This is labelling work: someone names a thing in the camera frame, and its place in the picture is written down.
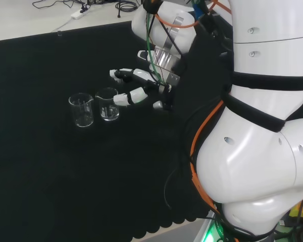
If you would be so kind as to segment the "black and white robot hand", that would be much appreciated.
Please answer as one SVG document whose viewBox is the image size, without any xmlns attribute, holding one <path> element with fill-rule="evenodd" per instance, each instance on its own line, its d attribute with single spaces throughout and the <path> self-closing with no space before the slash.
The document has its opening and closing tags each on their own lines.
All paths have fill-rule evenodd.
<svg viewBox="0 0 303 242">
<path fill-rule="evenodd" d="M 135 105 L 155 94 L 159 100 L 153 104 L 154 109 L 172 109 L 176 88 L 157 80 L 156 74 L 141 69 L 115 69 L 110 70 L 109 74 L 119 84 L 137 82 L 140 85 L 130 92 L 114 95 L 113 101 L 117 106 Z"/>
</svg>

